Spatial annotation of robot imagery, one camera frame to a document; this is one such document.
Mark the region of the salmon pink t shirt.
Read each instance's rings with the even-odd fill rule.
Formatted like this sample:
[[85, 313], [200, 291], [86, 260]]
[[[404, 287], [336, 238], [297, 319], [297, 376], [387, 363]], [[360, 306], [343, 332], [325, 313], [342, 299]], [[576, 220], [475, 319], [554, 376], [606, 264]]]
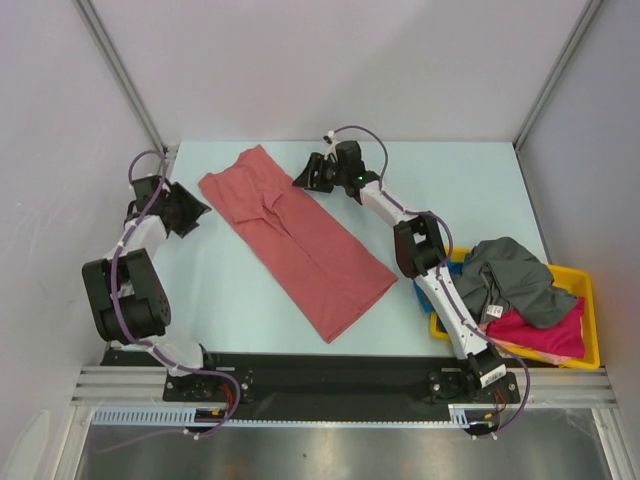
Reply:
[[397, 282], [262, 146], [199, 182], [206, 200], [251, 248], [330, 344]]

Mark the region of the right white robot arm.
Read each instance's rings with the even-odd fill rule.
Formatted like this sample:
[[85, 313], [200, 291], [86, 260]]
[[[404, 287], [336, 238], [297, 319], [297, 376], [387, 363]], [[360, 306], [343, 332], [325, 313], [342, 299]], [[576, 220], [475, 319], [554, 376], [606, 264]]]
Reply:
[[445, 326], [456, 358], [466, 365], [461, 376], [463, 393], [473, 401], [486, 400], [507, 369], [496, 347], [478, 330], [454, 286], [448, 268], [453, 253], [450, 230], [434, 213], [413, 211], [394, 198], [383, 177], [366, 168], [358, 142], [328, 136], [324, 142], [327, 151], [311, 153], [292, 185], [323, 193], [341, 187], [392, 228], [397, 266], [426, 296]]

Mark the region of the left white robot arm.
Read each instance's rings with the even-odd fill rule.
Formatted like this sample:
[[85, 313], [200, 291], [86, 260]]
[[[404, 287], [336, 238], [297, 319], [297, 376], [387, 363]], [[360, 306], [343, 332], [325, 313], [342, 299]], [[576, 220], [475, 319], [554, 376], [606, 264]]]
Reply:
[[83, 265], [81, 273], [99, 336], [106, 342], [138, 348], [174, 377], [186, 376], [197, 398], [214, 397], [221, 376], [204, 365], [204, 349], [170, 328], [168, 295], [154, 256], [171, 236], [183, 238], [199, 226], [210, 208], [181, 184], [159, 175], [131, 183], [124, 233], [105, 257]]

